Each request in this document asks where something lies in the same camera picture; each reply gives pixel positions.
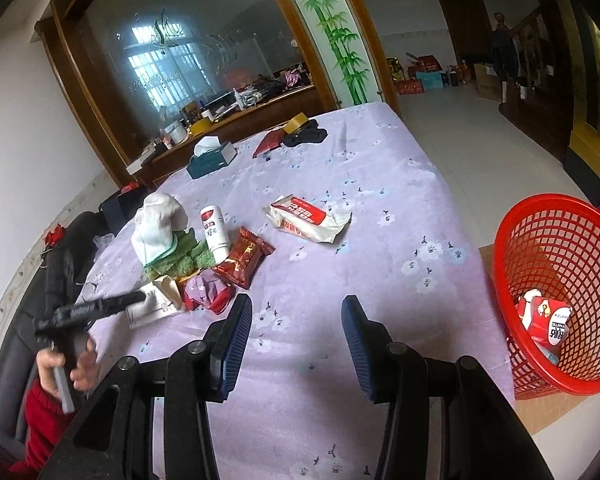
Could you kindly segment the white red paper wrapper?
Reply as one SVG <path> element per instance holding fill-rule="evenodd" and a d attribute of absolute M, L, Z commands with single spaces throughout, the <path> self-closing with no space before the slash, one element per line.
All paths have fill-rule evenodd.
<path fill-rule="evenodd" d="M 350 212 L 324 211 L 294 195 L 279 197 L 263 212 L 276 229 L 321 244 L 332 244 L 352 217 Z"/>

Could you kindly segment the red plastic basket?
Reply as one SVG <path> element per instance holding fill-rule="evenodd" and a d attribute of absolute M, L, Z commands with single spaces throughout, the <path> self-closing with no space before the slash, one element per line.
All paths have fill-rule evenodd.
<path fill-rule="evenodd" d="M 493 281 L 516 399 L 600 393 L 600 211 L 564 194 L 525 198 L 496 232 Z M 571 310 L 564 328 L 545 331 L 555 350 L 524 315 L 532 290 Z"/>

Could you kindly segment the purple wrapper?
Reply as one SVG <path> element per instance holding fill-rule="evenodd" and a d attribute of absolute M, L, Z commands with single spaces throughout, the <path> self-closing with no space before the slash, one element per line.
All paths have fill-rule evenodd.
<path fill-rule="evenodd" d="M 234 287 L 221 280 L 211 269 L 204 269 L 197 276 L 196 300 L 198 308 L 220 315 L 234 296 Z"/>

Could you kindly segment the red white torn box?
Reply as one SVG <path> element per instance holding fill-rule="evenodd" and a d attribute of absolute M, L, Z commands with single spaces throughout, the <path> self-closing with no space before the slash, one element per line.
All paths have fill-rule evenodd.
<path fill-rule="evenodd" d="M 563 301 L 545 297 L 534 288 L 522 294 L 516 309 L 522 327 L 534 343 L 557 354 L 568 334 L 572 307 Z"/>

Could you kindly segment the lilac floral tablecloth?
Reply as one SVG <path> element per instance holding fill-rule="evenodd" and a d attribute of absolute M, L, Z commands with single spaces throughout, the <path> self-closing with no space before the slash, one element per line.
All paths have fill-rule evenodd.
<path fill-rule="evenodd" d="M 386 410 L 366 399 L 341 326 L 344 297 L 427 358 L 473 356 L 506 398 L 514 394 L 502 322 L 477 248 L 453 197 L 399 116 L 372 103 L 321 115 L 320 144 L 253 158 L 239 142 L 225 168 L 162 190 L 194 228 L 219 206 L 275 247 L 249 289 L 251 332 L 235 390 L 209 406 L 224 479 L 364 479 L 378 461 Z M 294 195 L 352 214 L 332 244 L 276 229 L 263 212 Z"/>

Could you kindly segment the green fuzzy towel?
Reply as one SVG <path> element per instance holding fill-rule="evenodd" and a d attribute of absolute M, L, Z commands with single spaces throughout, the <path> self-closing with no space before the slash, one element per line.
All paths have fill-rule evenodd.
<path fill-rule="evenodd" d="M 145 275 L 149 281 L 155 281 L 162 276 L 181 280 L 215 265 L 207 241 L 204 238 L 197 240 L 193 229 L 176 231 L 175 237 L 173 252 L 145 266 Z"/>

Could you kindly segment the black sofa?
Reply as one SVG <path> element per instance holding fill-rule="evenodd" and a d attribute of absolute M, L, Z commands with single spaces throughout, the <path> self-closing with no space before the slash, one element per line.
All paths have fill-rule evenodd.
<path fill-rule="evenodd" d="M 62 239 L 42 255 L 42 264 L 8 326 L 0 349 L 0 449 L 10 462 L 23 459 L 26 445 L 24 398 L 36 377 L 35 355 L 41 348 L 33 320 L 50 307 L 76 302 L 94 263 L 94 238 L 108 232 L 100 212 L 79 214 Z"/>

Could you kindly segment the white red tube bottle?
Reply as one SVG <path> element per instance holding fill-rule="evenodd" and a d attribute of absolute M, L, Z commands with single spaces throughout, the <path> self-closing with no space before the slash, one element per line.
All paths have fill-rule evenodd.
<path fill-rule="evenodd" d="M 223 262 L 230 254 L 230 237 L 219 206 L 204 207 L 200 211 L 207 245 L 216 264 Z"/>

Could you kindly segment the dark blue bag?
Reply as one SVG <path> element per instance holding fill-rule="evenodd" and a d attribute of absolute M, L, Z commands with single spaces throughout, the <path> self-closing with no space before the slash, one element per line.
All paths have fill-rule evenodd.
<path fill-rule="evenodd" d="M 140 185 L 126 191 L 120 190 L 102 202 L 98 210 L 104 216 L 109 231 L 117 235 L 134 218 L 148 194 L 148 188 Z"/>

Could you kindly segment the wooden counter ledge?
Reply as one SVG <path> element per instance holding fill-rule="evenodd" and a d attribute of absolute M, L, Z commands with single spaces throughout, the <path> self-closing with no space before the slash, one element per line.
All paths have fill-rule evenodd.
<path fill-rule="evenodd" d="M 333 106 L 323 103 L 317 88 L 309 86 L 234 113 L 229 118 L 214 124 L 204 136 L 217 136 L 221 142 L 236 143 L 263 130 L 288 122 L 299 113 L 314 117 L 333 109 Z M 156 156 L 148 164 L 140 167 L 140 170 L 132 175 L 132 179 L 149 186 L 157 186 L 170 174 L 188 165 L 198 141 L 198 138 L 189 138 L 175 148 Z"/>

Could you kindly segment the teal tissue box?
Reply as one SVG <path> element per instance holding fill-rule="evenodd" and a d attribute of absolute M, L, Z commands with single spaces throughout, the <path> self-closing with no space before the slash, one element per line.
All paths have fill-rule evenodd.
<path fill-rule="evenodd" d="M 230 142 L 221 142 L 217 136 L 204 136 L 194 146 L 186 170 L 189 177 L 197 180 L 228 166 L 236 155 L 236 148 Z"/>

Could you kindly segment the white knit cloth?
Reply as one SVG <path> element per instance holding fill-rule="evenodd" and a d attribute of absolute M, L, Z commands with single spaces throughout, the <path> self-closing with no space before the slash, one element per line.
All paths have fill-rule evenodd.
<path fill-rule="evenodd" d="M 147 195 L 136 212 L 131 243 L 138 260 L 148 266 L 171 255 L 178 246 L 177 232 L 188 226 L 188 217 L 181 203 L 163 192 Z"/>

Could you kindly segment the orange medicine box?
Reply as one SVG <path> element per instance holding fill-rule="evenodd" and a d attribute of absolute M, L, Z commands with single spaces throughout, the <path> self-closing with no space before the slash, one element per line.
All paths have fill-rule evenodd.
<path fill-rule="evenodd" d="M 197 293 L 197 276 L 199 272 L 195 271 L 192 274 L 182 276 L 178 280 L 178 290 L 180 291 L 183 304 L 187 310 L 195 310 L 198 307 L 196 300 Z"/>

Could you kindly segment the dark red snack packet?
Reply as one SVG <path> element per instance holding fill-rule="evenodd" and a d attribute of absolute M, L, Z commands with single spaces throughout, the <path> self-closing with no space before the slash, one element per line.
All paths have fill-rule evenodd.
<path fill-rule="evenodd" d="M 250 289 L 254 274 L 262 260 L 275 252 L 275 247 L 241 226 L 228 256 L 212 270 L 222 280 L 243 289 Z"/>

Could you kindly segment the black pouch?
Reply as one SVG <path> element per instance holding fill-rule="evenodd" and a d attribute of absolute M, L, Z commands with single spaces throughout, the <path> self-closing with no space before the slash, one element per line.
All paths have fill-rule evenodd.
<path fill-rule="evenodd" d="M 282 143 L 287 148 L 295 148 L 300 144 L 320 144 L 327 136 L 327 131 L 321 128 L 315 119 L 310 119 L 294 132 L 286 134 Z"/>

